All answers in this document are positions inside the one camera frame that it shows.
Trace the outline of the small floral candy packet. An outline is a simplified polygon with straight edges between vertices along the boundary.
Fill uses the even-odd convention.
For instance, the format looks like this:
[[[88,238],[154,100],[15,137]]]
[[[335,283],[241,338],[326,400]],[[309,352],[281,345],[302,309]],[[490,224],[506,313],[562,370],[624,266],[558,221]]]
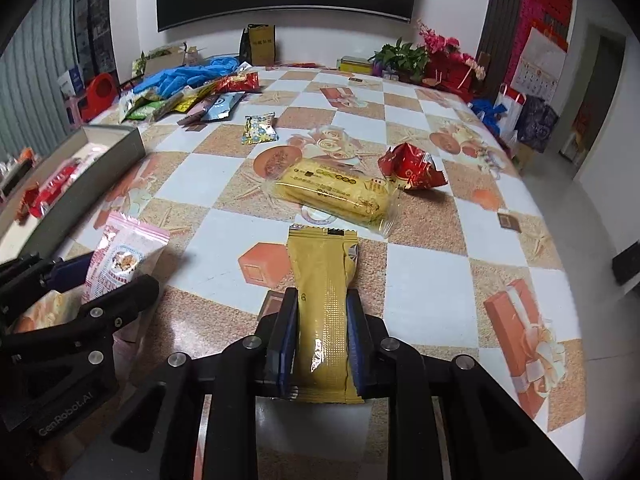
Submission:
[[[275,123],[276,114],[274,113],[246,116],[241,143],[243,145],[254,145],[279,140],[277,131],[274,128]]]

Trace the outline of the yellow biscuit packet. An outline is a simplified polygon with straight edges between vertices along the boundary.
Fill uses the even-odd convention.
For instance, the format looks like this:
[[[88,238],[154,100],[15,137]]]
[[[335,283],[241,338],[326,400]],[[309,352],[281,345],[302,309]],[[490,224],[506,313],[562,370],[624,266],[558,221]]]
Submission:
[[[388,237],[398,216],[398,188],[351,166],[302,158],[265,184],[279,200],[332,214]]]

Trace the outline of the yellow green tin box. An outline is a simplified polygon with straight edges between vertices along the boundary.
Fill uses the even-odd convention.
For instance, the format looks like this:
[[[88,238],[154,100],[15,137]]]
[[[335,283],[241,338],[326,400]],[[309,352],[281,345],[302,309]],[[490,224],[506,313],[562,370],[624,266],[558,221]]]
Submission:
[[[337,69],[345,73],[371,75],[373,64],[366,58],[345,55],[337,60]]]

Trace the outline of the pink cranberry snack packet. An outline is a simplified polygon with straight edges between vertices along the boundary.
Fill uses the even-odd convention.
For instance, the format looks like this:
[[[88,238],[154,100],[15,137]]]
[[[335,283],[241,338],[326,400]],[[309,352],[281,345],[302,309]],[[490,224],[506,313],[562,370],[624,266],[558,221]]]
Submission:
[[[81,303],[88,304],[140,274],[151,274],[169,239],[167,230],[112,211],[91,257]]]

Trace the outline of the gold snack packet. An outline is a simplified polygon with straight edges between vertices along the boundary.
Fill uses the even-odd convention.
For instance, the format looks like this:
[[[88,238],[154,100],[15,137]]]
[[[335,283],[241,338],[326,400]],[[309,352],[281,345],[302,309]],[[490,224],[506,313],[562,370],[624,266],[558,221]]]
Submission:
[[[360,404],[349,364],[346,308],[358,266],[358,235],[294,224],[286,247],[298,297],[297,400]]]

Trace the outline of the red long snack packet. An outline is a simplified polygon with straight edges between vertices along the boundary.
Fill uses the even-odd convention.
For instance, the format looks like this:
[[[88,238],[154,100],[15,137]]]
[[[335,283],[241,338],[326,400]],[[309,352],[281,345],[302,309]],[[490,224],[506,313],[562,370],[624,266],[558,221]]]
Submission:
[[[38,194],[28,205],[28,212],[33,217],[41,219],[48,213],[66,190],[67,183],[70,182],[70,177],[74,174],[79,164],[80,159],[78,157],[67,159],[40,186]]]

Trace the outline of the green potted plant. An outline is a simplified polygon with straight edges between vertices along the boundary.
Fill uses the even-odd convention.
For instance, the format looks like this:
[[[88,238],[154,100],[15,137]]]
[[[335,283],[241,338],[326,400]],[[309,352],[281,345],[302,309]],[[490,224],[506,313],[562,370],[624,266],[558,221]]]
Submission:
[[[401,80],[420,82],[430,62],[426,47],[415,46],[399,38],[394,44],[384,44],[369,58],[382,72],[394,73]]]

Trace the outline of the blue rubber gloves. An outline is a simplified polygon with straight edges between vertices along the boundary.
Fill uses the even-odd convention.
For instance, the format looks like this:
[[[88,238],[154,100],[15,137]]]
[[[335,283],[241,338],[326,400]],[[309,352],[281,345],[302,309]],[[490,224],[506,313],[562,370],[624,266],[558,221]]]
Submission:
[[[240,62],[234,56],[218,56],[203,65],[166,68],[137,84],[134,94],[153,89],[162,100],[166,100],[186,86],[196,88],[207,81],[233,75],[239,66]]]

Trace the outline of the pink small snack packet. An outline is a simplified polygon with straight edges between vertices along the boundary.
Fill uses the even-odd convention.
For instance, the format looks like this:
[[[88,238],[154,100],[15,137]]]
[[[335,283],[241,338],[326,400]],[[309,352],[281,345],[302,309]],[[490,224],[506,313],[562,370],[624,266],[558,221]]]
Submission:
[[[200,106],[198,108],[194,108],[193,110],[191,110],[190,114],[187,114],[182,119],[180,119],[178,121],[178,124],[183,127],[197,124],[198,122],[201,122],[203,120],[207,112],[208,112],[207,106]]]

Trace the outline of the red peanut snack packet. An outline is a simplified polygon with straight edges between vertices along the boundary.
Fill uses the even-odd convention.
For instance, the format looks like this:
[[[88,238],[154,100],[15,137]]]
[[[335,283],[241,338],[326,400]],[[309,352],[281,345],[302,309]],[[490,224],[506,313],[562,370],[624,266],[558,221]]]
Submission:
[[[242,73],[228,75],[216,81],[214,91],[216,93],[227,92],[256,92],[260,89],[258,73]]]

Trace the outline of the red plastic stool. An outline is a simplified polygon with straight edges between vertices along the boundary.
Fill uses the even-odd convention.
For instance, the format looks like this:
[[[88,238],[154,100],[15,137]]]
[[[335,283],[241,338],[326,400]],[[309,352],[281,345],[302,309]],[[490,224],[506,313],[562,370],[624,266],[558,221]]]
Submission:
[[[91,122],[112,106],[116,96],[117,84],[111,74],[102,73],[94,77],[78,102],[81,120]]]

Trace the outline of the pink artificial flowers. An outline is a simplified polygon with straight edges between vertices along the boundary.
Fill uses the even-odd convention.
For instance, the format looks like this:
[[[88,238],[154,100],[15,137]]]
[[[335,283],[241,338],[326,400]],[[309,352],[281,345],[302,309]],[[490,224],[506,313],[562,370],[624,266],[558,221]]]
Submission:
[[[439,35],[422,21],[418,21],[418,34],[428,57],[421,84],[472,100],[474,86],[485,78],[485,67],[460,49],[457,38]]]

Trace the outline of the grey cardboard box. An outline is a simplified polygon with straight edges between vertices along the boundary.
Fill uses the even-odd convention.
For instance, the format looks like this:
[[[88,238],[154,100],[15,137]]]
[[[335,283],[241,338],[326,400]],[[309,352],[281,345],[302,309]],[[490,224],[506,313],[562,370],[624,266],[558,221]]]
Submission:
[[[134,127],[86,125],[71,134],[26,172],[1,203],[1,260],[54,255],[84,214],[144,156]],[[65,168],[81,172],[54,193],[52,203],[42,200],[44,211],[35,216],[26,193],[43,192]]]

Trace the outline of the green snack packet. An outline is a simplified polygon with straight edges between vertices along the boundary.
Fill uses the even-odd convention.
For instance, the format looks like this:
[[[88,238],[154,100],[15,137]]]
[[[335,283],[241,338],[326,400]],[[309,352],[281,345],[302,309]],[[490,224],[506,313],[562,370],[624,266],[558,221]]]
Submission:
[[[134,110],[130,110],[125,119],[132,120],[133,122],[143,122],[152,117],[158,110],[161,110],[164,105],[164,101],[146,102]]]

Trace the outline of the white red gift bag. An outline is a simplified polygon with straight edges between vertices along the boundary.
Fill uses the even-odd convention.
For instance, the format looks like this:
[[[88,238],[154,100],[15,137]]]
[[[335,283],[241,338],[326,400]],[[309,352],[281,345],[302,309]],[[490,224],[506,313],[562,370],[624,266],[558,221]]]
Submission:
[[[507,84],[500,84],[495,106],[504,107],[504,110],[499,113],[499,120],[497,122],[499,138],[503,140],[504,143],[510,142],[513,139],[516,133],[515,127],[525,103],[525,94],[512,89]]]

